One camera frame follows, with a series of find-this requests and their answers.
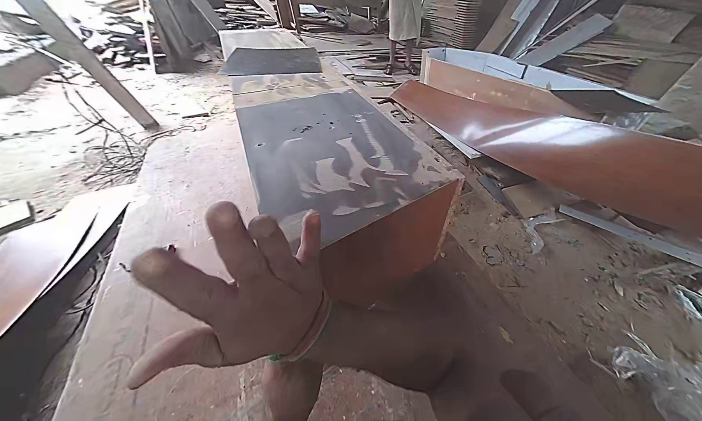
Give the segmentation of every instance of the wood scrap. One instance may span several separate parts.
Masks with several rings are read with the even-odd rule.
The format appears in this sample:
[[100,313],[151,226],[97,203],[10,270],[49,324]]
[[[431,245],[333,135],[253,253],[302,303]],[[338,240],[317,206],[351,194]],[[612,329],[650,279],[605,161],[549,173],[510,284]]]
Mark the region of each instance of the wood scrap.
[[540,66],[558,55],[574,49],[590,38],[599,35],[604,29],[610,26],[611,23],[613,22],[603,15],[594,14],[569,31],[555,37],[553,40],[534,49],[530,53],[523,55],[517,61],[523,64]]

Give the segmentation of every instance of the hand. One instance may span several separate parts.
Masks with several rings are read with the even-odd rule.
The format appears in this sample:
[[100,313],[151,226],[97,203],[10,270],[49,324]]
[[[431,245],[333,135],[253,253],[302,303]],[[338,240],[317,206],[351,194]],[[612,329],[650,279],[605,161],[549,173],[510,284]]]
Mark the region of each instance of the hand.
[[317,311],[323,290],[317,212],[305,215],[296,257],[270,216],[257,216],[245,228],[236,206],[220,202],[206,222],[235,282],[207,275],[165,249],[136,258],[132,274],[138,282],[207,326],[178,332],[146,352],[128,376],[132,389],[167,368],[232,366],[288,354]]

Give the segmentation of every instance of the wrist band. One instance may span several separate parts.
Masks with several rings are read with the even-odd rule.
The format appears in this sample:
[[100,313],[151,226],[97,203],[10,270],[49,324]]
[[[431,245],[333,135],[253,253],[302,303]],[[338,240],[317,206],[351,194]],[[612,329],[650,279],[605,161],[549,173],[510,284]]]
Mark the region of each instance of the wrist band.
[[319,307],[314,314],[312,324],[309,326],[307,333],[302,337],[300,343],[286,355],[271,354],[271,361],[298,361],[309,352],[310,349],[317,343],[317,340],[323,334],[325,326],[330,319],[330,314],[333,310],[333,300],[328,297],[328,294],[323,291],[323,296],[320,299]]

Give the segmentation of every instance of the white garment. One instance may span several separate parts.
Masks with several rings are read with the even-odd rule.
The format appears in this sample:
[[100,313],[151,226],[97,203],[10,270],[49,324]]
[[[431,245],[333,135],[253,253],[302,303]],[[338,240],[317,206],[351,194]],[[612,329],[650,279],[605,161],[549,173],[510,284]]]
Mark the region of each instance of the white garment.
[[405,41],[421,37],[421,0],[390,0],[390,39]]

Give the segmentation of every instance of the person's leg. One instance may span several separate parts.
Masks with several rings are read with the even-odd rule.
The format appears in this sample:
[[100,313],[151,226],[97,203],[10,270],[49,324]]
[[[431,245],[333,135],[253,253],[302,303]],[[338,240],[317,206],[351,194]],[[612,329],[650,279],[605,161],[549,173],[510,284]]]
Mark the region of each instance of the person's leg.
[[406,40],[406,69],[411,67],[411,54],[413,54],[413,44],[416,40]]
[[387,75],[391,75],[395,71],[395,44],[395,41],[390,40],[390,62],[388,63],[388,68],[385,70],[385,74]]
[[263,398],[271,421],[306,421],[317,401],[323,364],[303,359],[294,363],[267,360]]

